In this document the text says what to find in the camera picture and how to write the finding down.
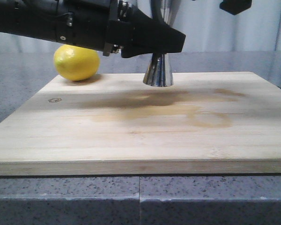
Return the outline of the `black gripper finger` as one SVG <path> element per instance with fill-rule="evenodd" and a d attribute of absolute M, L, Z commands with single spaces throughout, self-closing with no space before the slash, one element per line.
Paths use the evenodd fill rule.
<path fill-rule="evenodd" d="M 252 0 L 223 0 L 219 8 L 232 15 L 237 15 L 247 9 L 252 5 Z"/>

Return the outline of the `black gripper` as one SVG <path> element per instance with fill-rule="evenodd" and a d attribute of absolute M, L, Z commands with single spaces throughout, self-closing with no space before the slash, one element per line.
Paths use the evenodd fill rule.
<path fill-rule="evenodd" d="M 152 6 L 148 17 L 136 6 L 117 0 L 59 0 L 56 41 L 102 51 L 109 56 L 118 48 L 122 58 L 148 53 L 179 53 L 186 35 L 170 27 L 160 6 Z M 118 9 L 127 10 L 124 21 Z"/>

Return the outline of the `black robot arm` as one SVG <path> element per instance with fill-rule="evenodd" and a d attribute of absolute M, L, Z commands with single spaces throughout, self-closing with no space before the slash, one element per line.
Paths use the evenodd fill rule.
<path fill-rule="evenodd" d="M 179 53 L 185 35 L 122 0 L 0 0 L 0 32 L 123 58 Z"/>

